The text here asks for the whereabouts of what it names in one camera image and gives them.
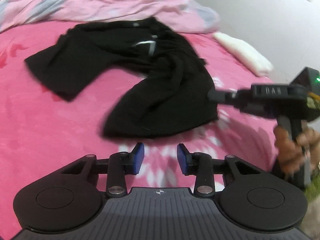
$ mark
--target white towel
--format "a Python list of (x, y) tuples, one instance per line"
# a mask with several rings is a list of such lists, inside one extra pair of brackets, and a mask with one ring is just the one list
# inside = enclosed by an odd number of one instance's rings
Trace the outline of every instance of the white towel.
[(227, 34), (215, 32), (213, 38), (256, 76), (268, 76), (273, 65), (254, 47)]

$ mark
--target hand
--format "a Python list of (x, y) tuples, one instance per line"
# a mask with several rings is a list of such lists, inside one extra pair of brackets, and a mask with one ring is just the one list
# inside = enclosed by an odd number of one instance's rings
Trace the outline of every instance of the hand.
[(320, 133), (307, 128), (297, 137), (297, 142), (289, 139), (287, 130), (280, 126), (274, 129), (276, 136), (275, 146), (279, 150), (278, 162), (285, 174), (293, 174), (300, 169), (305, 157), (302, 155), (302, 146), (310, 150), (311, 171), (317, 168), (320, 161)]

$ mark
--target metal screw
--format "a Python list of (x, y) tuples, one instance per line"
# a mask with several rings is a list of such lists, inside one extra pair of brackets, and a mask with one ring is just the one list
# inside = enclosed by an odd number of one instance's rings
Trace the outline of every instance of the metal screw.
[(213, 191), (213, 189), (209, 186), (200, 186), (197, 188), (197, 191), (202, 194), (209, 194)]
[(123, 187), (120, 187), (120, 186), (113, 186), (113, 187), (110, 187), (110, 188), (108, 189), (108, 191), (109, 191), (111, 194), (118, 195), (118, 194), (121, 194), (122, 192), (124, 192), (124, 188), (123, 188)]

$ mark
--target black handle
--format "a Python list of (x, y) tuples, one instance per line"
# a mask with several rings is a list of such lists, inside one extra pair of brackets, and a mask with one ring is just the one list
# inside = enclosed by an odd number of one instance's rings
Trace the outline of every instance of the black handle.
[[(300, 133), (302, 133), (301, 120), (289, 119), (286, 116), (277, 118), (278, 125), (286, 129), (289, 132), (289, 138), (296, 142), (296, 139)], [(306, 154), (306, 149), (302, 147), (303, 155)], [(290, 178), (290, 182), (298, 188), (304, 189), (311, 184), (311, 170), (310, 170), (310, 158), (306, 158), (304, 164), (300, 167), (299, 171), (294, 173)]]
[(212, 157), (205, 153), (193, 153), (198, 159), (195, 189), (193, 193), (198, 197), (209, 197), (215, 194)]

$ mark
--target blue finger pad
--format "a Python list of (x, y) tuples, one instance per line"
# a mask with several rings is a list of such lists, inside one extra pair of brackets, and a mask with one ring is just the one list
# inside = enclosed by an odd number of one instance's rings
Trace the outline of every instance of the blue finger pad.
[(137, 150), (137, 153), (134, 156), (133, 160), (133, 173), (138, 174), (141, 168), (141, 164), (143, 162), (144, 158), (144, 144), (139, 143), (139, 148)]
[(187, 159), (186, 159), (186, 155), (180, 145), (178, 145), (178, 147), (177, 147), (177, 158), (178, 158), (181, 172), (182, 172), (182, 174), (185, 175), (187, 173)]

